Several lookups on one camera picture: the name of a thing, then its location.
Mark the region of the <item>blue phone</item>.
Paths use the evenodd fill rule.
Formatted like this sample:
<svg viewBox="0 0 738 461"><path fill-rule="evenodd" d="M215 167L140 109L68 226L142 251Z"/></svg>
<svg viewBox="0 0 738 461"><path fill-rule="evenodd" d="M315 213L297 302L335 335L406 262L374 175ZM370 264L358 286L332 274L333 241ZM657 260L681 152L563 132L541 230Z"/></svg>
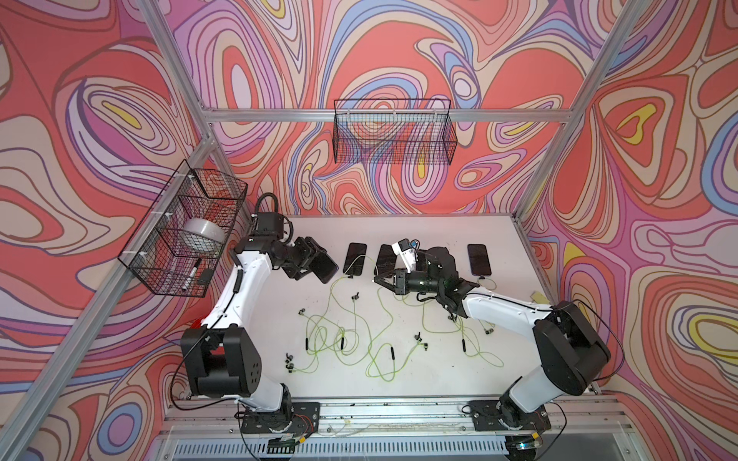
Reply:
<svg viewBox="0 0 738 461"><path fill-rule="evenodd" d="M487 247L484 244L468 244L467 254L473 276L488 278L492 275Z"/></svg>

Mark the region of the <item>black phone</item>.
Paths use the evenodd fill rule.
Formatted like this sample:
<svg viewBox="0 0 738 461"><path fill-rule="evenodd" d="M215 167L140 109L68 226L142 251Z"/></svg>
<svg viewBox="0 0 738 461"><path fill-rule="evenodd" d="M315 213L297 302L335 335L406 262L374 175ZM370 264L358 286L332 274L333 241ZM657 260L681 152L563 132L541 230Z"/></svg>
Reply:
<svg viewBox="0 0 738 461"><path fill-rule="evenodd" d="M309 269L322 282L328 284L338 272L338 266L327 253L319 253L309 264Z"/></svg>
<svg viewBox="0 0 738 461"><path fill-rule="evenodd" d="M343 266L343 274L349 278L359 277L363 272L368 246L365 243L351 242Z"/></svg>
<svg viewBox="0 0 738 461"><path fill-rule="evenodd" d="M397 255L395 255L389 244L382 244L378 253L375 276L387 277L393 273L396 267Z"/></svg>

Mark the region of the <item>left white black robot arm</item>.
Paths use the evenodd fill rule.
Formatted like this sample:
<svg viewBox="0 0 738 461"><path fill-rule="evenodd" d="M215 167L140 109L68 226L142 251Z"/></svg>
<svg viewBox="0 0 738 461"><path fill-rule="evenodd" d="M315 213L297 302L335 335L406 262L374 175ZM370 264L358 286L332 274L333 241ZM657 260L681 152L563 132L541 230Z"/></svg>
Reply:
<svg viewBox="0 0 738 461"><path fill-rule="evenodd" d="M292 415L288 388L265 376L247 327L273 272L282 270L290 280L313 275L327 284L338 271L314 238L293 239L292 232L282 213L262 211L255 216L254 230L234 247L234 267L221 297L180 342L181 367L193 397L234 400L255 413Z"/></svg>

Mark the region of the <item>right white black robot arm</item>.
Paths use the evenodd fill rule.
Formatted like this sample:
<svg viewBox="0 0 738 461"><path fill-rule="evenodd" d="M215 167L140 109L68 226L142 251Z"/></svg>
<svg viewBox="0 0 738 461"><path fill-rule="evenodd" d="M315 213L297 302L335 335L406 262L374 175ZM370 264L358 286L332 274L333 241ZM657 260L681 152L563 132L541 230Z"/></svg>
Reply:
<svg viewBox="0 0 738 461"><path fill-rule="evenodd" d="M465 280L445 247L425 250L423 266L415 249L394 244L393 251L404 266L376 274L375 284L399 296L416 293L419 302L433 300L455 319L488 322L534 343L539 365L500 399L500 410L509 416L534 413L563 395L582 395L611 360L607 344L574 303L520 301Z"/></svg>

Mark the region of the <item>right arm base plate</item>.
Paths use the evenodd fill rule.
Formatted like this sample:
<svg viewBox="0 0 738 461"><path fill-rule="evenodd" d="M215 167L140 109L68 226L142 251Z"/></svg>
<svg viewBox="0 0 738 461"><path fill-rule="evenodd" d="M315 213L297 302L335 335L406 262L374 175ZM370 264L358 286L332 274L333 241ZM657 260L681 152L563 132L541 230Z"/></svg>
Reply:
<svg viewBox="0 0 738 461"><path fill-rule="evenodd" d="M552 427L543 405L526 413L511 401L476 400L469 401L462 412L472 419L476 431L545 432Z"/></svg>

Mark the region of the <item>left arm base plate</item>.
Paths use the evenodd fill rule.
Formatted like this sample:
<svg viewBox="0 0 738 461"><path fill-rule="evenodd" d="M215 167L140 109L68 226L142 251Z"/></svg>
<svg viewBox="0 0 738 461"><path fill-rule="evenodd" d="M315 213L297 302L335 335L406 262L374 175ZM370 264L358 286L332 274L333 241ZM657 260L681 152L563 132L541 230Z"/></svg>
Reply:
<svg viewBox="0 0 738 461"><path fill-rule="evenodd" d="M319 429L321 404L318 401L292 403L275 412L255 412L250 408L236 413L244 434L292 434L310 436Z"/></svg>

